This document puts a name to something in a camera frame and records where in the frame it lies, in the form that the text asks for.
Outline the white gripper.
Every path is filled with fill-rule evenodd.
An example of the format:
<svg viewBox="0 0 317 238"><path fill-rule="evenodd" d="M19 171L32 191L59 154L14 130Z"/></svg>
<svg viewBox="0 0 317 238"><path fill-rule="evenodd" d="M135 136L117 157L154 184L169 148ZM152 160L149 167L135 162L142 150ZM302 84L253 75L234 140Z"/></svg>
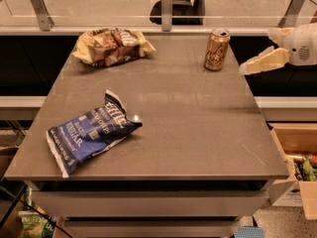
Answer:
<svg viewBox="0 0 317 238"><path fill-rule="evenodd" d="M243 62L239 72L250 75L275 70L288 62L293 65L317 64L317 23L297 28L271 28L268 38L280 48L270 46Z"/></svg>

